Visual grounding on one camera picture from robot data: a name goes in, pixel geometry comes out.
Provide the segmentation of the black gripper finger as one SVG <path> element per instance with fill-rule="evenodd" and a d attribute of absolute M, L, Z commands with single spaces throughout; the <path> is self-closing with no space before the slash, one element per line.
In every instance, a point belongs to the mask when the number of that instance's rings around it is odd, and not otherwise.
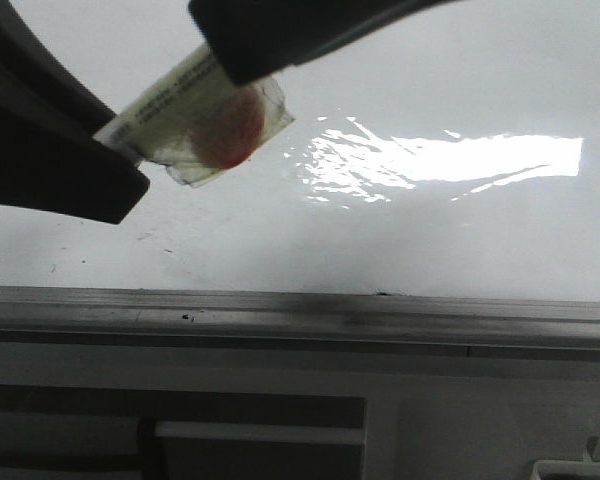
<path fill-rule="evenodd" d="M 150 181 L 94 139 L 113 116 L 0 1 L 0 205 L 120 223 Z"/>
<path fill-rule="evenodd" d="M 432 0 L 192 0 L 188 12 L 229 79 L 246 85 L 441 4 Z"/>

